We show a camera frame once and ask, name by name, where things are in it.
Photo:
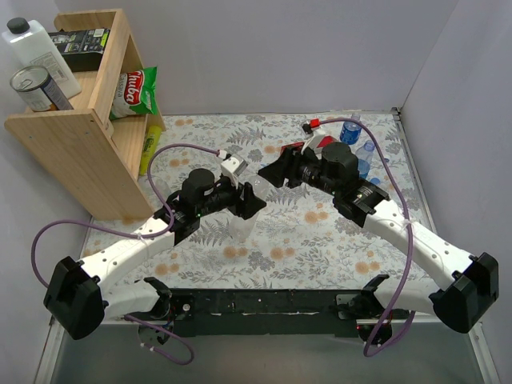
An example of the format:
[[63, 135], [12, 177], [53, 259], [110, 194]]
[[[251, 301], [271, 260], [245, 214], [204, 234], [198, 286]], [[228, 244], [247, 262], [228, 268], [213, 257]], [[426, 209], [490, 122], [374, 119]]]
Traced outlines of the blue label crushed bottle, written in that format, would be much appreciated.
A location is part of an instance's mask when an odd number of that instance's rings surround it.
[[370, 172], [374, 151], [375, 144], [371, 140], [367, 140], [355, 152], [355, 155], [358, 158], [358, 172], [361, 178], [366, 179]]

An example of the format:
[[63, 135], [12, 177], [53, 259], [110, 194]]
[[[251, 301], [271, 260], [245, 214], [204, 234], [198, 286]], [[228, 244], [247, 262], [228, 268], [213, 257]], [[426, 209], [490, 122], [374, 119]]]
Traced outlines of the Pocari Sweat blue label bottle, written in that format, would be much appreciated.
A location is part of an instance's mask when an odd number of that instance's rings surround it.
[[[353, 121], [360, 121], [360, 114], [359, 113], [352, 113], [350, 116], [350, 119]], [[348, 122], [345, 121], [342, 125], [342, 130], [340, 133], [340, 141], [347, 144], [347, 145], [354, 145], [360, 137], [362, 128], [359, 126], [359, 124], [355, 122]]]

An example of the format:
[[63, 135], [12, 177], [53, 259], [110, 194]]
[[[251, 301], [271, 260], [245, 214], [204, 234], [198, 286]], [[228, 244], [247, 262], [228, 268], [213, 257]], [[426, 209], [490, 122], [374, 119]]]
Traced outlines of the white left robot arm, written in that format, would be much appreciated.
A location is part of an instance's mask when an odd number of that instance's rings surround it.
[[164, 319], [171, 311], [172, 293], [163, 282], [148, 277], [127, 288], [119, 288], [118, 282], [144, 261], [191, 236], [201, 218], [229, 210], [247, 220], [264, 207], [249, 182], [233, 186], [227, 176], [216, 179], [206, 169], [193, 170], [182, 188], [137, 232], [83, 260], [61, 260], [43, 304], [74, 340], [94, 332], [103, 320], [126, 314]]

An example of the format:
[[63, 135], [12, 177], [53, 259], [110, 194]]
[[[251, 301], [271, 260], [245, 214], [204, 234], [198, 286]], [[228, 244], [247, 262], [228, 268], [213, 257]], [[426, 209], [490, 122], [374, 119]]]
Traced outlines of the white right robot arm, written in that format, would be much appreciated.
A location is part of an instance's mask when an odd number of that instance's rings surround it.
[[400, 310], [437, 316], [452, 330], [466, 334], [498, 298], [498, 262], [483, 253], [476, 257], [441, 239], [418, 222], [406, 220], [388, 193], [361, 178], [358, 158], [348, 145], [334, 142], [316, 155], [310, 148], [286, 148], [261, 168], [259, 176], [276, 188], [305, 183], [332, 195], [346, 219], [388, 241], [431, 278], [427, 284], [408, 282], [398, 299], [398, 282], [380, 274], [345, 305], [356, 316], [380, 318], [391, 305]]

